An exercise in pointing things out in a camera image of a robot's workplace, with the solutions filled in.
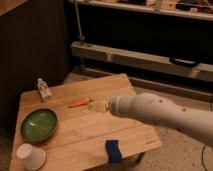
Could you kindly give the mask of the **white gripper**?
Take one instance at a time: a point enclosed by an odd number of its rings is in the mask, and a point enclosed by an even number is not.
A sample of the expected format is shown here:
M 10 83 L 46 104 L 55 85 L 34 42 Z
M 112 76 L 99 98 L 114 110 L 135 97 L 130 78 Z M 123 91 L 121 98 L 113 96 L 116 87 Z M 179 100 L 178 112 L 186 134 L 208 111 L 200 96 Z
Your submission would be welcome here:
M 119 101 L 120 96 L 112 97 L 109 100 L 109 111 L 114 116 L 119 116 Z M 108 102 L 107 101 L 92 101 L 88 104 L 88 109 L 95 112 L 107 112 L 108 111 Z

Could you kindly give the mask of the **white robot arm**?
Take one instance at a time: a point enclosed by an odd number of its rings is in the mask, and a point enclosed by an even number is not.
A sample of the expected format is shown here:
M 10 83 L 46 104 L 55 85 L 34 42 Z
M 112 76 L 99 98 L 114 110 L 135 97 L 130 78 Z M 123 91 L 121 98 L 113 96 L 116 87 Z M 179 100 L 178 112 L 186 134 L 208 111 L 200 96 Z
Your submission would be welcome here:
M 153 93 L 124 94 L 109 100 L 92 100 L 88 109 L 174 129 L 213 147 L 212 111 L 178 105 Z

